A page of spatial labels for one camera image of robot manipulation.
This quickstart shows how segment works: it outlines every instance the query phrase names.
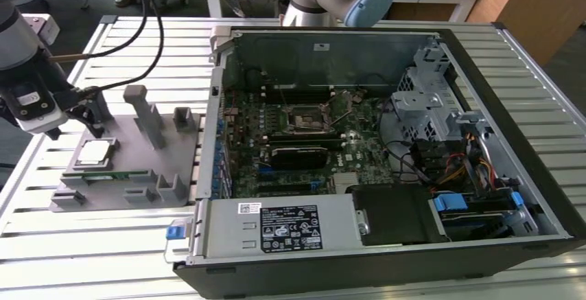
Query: open computer chassis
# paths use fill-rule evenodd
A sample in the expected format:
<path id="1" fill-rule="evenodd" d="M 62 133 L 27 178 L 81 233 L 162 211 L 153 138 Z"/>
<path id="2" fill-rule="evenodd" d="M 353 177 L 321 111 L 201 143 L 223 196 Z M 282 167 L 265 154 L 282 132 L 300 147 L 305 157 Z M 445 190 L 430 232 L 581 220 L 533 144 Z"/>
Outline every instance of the open computer chassis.
<path id="1" fill-rule="evenodd" d="M 222 27 L 214 59 L 174 266 L 206 298 L 485 277 L 584 245 L 450 30 Z"/>

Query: blue plastic clip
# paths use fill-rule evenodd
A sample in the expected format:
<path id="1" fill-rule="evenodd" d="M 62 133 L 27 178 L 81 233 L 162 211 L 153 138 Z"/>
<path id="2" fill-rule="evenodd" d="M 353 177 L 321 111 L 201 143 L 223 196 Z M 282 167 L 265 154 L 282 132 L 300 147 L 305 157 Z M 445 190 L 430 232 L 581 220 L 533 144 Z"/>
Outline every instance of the blue plastic clip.
<path id="1" fill-rule="evenodd" d="M 468 209 L 465 196 L 462 194 L 441 194 L 433 199 L 438 212 Z"/>
<path id="2" fill-rule="evenodd" d="M 525 205 L 524 197 L 521 197 L 518 192 L 512 193 L 512 198 L 517 207 L 523 207 Z"/>
<path id="3" fill-rule="evenodd" d="M 312 181 L 310 184 L 312 184 L 312 190 L 316 191 L 322 185 L 322 181 Z"/>
<path id="4" fill-rule="evenodd" d="M 170 226 L 167 228 L 167 240 L 182 240 L 186 238 L 185 226 Z"/>

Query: slotted metal surface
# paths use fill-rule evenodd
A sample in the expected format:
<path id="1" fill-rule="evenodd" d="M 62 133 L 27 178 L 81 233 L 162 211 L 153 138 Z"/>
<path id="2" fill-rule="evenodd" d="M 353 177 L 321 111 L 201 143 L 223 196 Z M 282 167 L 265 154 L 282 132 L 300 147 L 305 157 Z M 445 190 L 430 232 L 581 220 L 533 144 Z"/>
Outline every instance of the slotted metal surface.
<path id="1" fill-rule="evenodd" d="M 139 26 L 125 17 L 101 25 L 86 49 L 103 51 L 122 44 Z M 211 63 L 209 35 L 217 25 L 278 25 L 277 21 L 241 19 L 166 19 L 165 58 L 141 83 L 162 113 L 175 106 L 206 112 Z M 380 27 L 452 28 L 504 104 L 583 216 L 586 216 L 586 138 L 581 117 L 557 96 L 557 88 L 506 34 L 490 25 L 388 22 Z M 141 39 L 117 57 L 81 62 L 71 82 L 106 85 L 138 76 L 158 46 L 157 23 L 150 21 Z M 458 80 L 468 99 L 472 94 Z M 131 114 L 125 89 L 106 92 L 114 114 Z M 35 137 L 11 182 L 0 194 L 0 298 L 3 299 L 199 299 L 163 259 L 165 228 L 189 217 L 193 207 L 54 214 L 47 210 L 53 192 L 83 126 L 70 122 L 59 141 Z M 493 277 L 438 281 L 386 288 L 338 290 L 280 299 L 584 299 L 586 252 L 531 261 Z"/>

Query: power supply label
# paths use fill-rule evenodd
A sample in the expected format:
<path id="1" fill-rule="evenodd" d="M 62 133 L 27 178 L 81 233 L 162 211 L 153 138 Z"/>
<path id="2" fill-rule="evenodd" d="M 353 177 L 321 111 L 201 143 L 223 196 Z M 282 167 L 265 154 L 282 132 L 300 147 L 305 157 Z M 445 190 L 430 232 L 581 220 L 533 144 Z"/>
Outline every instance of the power supply label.
<path id="1" fill-rule="evenodd" d="M 264 207 L 261 243 L 265 253 L 324 249 L 318 206 Z"/>

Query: floor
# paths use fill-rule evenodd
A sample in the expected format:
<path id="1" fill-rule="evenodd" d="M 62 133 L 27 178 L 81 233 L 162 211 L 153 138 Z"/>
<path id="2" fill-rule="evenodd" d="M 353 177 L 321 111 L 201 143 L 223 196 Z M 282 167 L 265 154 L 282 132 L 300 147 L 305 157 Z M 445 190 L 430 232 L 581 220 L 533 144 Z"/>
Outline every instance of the floor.
<path id="1" fill-rule="evenodd" d="M 86 47 L 103 15 L 141 16 L 139 5 L 121 9 L 114 6 L 113 0 L 90 0 L 90 9 L 82 10 L 82 0 L 49 0 L 50 13 L 54 16 L 62 32 L 51 50 L 54 54 L 73 54 Z M 225 15 L 233 14 L 227 6 Z M 22 9 L 23 12 L 45 12 L 41 4 L 33 3 Z M 256 2 L 254 10 L 245 6 L 245 12 L 254 12 L 257 17 L 273 17 L 274 2 Z M 166 16 L 209 16 L 207 4 L 203 0 L 190 0 L 187 6 L 179 0 L 171 0 L 165 11 Z M 555 59 L 545 67 L 545 71 L 573 100 L 579 108 L 586 113 L 586 29 L 581 28 L 563 47 Z M 63 65 L 67 72 L 74 64 Z M 17 163 L 31 140 L 31 135 L 5 120 L 0 120 L 0 163 Z M 0 168 L 0 189 L 11 171 Z"/>

